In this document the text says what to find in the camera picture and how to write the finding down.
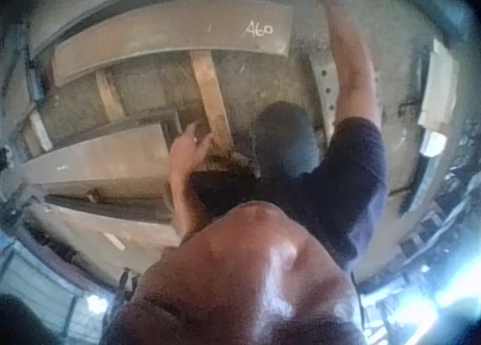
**wooden beam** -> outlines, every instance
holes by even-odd
[[[428,81],[418,124],[449,136],[449,122],[456,106],[459,62],[439,40],[434,39]]]
[[[55,50],[62,86],[100,67],[172,50],[242,50],[287,56],[292,9],[260,0],[179,0],[105,20]]]
[[[126,116],[120,97],[113,84],[112,74],[108,69],[100,69],[95,73],[98,91],[110,122],[121,120]]]
[[[33,132],[37,136],[38,142],[40,143],[42,149],[45,152],[53,149],[52,142],[48,137],[47,130],[45,129],[44,121],[42,121],[40,114],[37,110],[33,110],[29,116],[30,125],[32,126]]]
[[[34,133],[30,122],[26,122],[22,129],[22,137],[25,141],[27,150],[30,152],[29,158],[35,158],[43,153],[42,146],[38,141],[37,135]]]
[[[129,129],[46,153],[23,164],[30,183],[168,176],[168,148],[159,124]]]
[[[233,146],[231,127],[228,124],[224,100],[210,51],[193,50],[190,52],[190,57],[214,141],[221,150],[231,152]]]
[[[43,206],[49,216],[76,227],[111,234],[121,239],[160,247],[175,247],[180,237],[175,228],[155,218],[152,211],[139,207],[89,204],[70,198],[48,196]]]
[[[117,236],[108,234],[107,232],[102,232],[102,234],[120,251],[125,251],[126,246],[123,244],[121,240],[117,238]]]

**light fixture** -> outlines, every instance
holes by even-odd
[[[90,295],[87,298],[89,310],[93,313],[100,314],[107,311],[108,303],[104,298],[99,298],[97,295]]]
[[[426,264],[424,264],[423,266],[421,266],[421,272],[423,274],[425,274],[426,272],[428,272],[429,270],[431,270],[431,268],[429,266],[427,266]]]

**fingers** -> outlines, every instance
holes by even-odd
[[[202,142],[198,145],[197,150],[195,151],[195,162],[200,164],[204,161],[209,149],[212,147],[213,144],[213,134],[210,133],[209,135],[205,136]]]
[[[190,123],[187,126],[186,131],[184,132],[184,135],[190,138],[195,138],[195,131],[197,130],[197,127],[198,127],[198,122]]]

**handwritten number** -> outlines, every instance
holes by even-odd
[[[272,26],[261,26],[261,23],[254,23],[253,20],[250,21],[246,29],[247,33],[253,35],[253,37],[264,37],[265,35],[272,35],[274,33],[274,28]]]

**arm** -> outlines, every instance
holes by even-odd
[[[195,124],[189,125],[171,148],[169,182],[176,224],[184,240],[201,231],[212,220],[190,185],[190,175],[204,161],[213,137],[208,135],[198,144],[195,129]]]
[[[339,80],[336,123],[349,117],[362,117],[380,128],[374,66],[368,46],[340,0],[320,1],[328,18],[331,51]]]

